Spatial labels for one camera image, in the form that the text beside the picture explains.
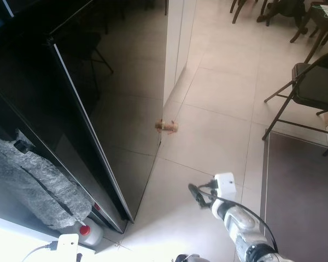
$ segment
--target electrical cord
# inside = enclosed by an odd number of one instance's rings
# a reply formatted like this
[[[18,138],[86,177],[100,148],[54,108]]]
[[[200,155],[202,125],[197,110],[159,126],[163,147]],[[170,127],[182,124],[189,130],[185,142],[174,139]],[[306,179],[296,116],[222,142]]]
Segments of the electrical cord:
[[[268,225],[266,224],[265,221],[262,220],[261,217],[259,217],[256,213],[254,213],[252,210],[250,210],[249,208],[247,208],[246,206],[243,206],[242,204],[240,203],[237,203],[237,202],[234,202],[232,200],[228,200],[228,199],[225,199],[225,198],[220,198],[216,195],[211,195],[209,193],[206,193],[204,191],[201,190],[202,187],[210,187],[210,184],[203,184],[201,186],[198,187],[198,191],[199,193],[201,193],[202,195],[205,195],[207,197],[210,197],[210,198],[214,198],[214,199],[219,199],[223,202],[226,202],[226,203],[229,203],[229,204],[234,204],[236,206],[239,206],[241,207],[242,209],[246,210],[248,213],[252,214],[257,220],[260,221],[260,223],[267,229],[267,231],[270,233],[271,235],[271,241],[272,241],[272,245],[273,245],[273,249],[276,253],[278,253],[278,247],[277,247],[277,243],[276,243],[276,240],[271,232],[271,229],[268,227]]]
[[[49,248],[50,250],[54,251],[57,249],[57,243],[58,241],[53,241],[51,243],[49,243],[48,245],[45,246],[41,246],[41,247],[37,247],[35,249],[33,249],[32,251],[30,251],[23,259],[22,262],[24,262],[31,254],[33,254],[35,251],[38,251],[40,249],[44,249],[44,248]]]

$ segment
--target chair seat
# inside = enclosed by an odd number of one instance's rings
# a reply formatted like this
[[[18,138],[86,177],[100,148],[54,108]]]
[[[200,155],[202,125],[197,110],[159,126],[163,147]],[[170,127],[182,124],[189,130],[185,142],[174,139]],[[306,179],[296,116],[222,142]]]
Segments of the chair seat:
[[[60,39],[57,47],[65,54],[89,60],[100,41],[101,36],[98,33],[75,32]]]
[[[292,70],[295,78],[310,64],[298,63]],[[328,68],[314,67],[301,81],[293,100],[295,103],[328,111]]]

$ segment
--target wooden chair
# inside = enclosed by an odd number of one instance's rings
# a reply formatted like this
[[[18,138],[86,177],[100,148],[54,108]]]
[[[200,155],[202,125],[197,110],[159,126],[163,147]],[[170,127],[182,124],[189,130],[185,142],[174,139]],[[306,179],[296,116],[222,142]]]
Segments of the wooden chair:
[[[299,37],[301,30],[305,28],[306,24],[310,19],[312,19],[316,23],[316,29],[310,35],[310,38],[313,37],[318,30],[320,30],[320,32],[304,63],[308,63],[310,61],[311,57],[315,53],[320,43],[322,45],[325,45],[325,43],[328,41],[328,17],[326,17],[325,12],[322,10],[321,7],[319,7],[319,5],[328,5],[328,3],[312,2],[310,9],[308,10],[306,16],[303,18],[301,26],[299,27],[295,36],[290,40],[291,43],[294,43],[294,41]]]
[[[237,17],[239,15],[239,12],[241,11],[242,7],[244,6],[244,4],[246,3],[247,0],[238,0],[238,8],[237,11],[233,17],[232,23],[236,23]],[[230,13],[233,13],[233,9],[235,8],[235,5],[237,3],[237,0],[233,0],[232,5],[231,5],[231,10]]]
[[[290,92],[289,96],[280,94],[280,92],[289,86],[292,86],[292,91]],[[267,129],[265,135],[262,137],[263,140],[267,138],[276,122],[292,124],[298,127],[303,127],[328,134],[328,131],[326,130],[321,130],[279,119],[291,100],[300,105],[320,109],[321,111],[317,112],[316,115],[328,112],[328,53],[320,57],[313,64],[296,64],[292,70],[292,80],[281,89],[279,89],[276,93],[266,98],[264,102],[268,102],[275,96],[284,97],[286,100],[272,121],[270,127]],[[323,155],[326,156],[327,154],[328,149],[324,152]]]

